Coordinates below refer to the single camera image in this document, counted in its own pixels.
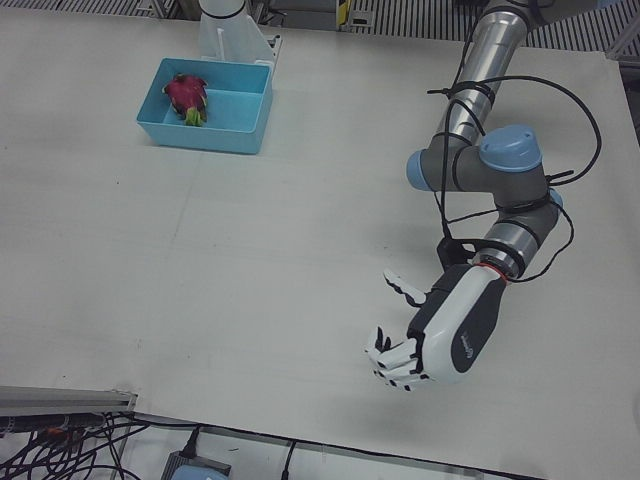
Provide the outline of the white grey robot hand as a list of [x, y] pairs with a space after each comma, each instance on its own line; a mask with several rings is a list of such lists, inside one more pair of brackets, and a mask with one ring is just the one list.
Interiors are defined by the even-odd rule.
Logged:
[[371, 333], [365, 352], [374, 375], [403, 391], [429, 381], [461, 381], [496, 327], [505, 277], [486, 264], [459, 264], [448, 268], [428, 292], [390, 270], [384, 278], [418, 311], [398, 344], [381, 328]]

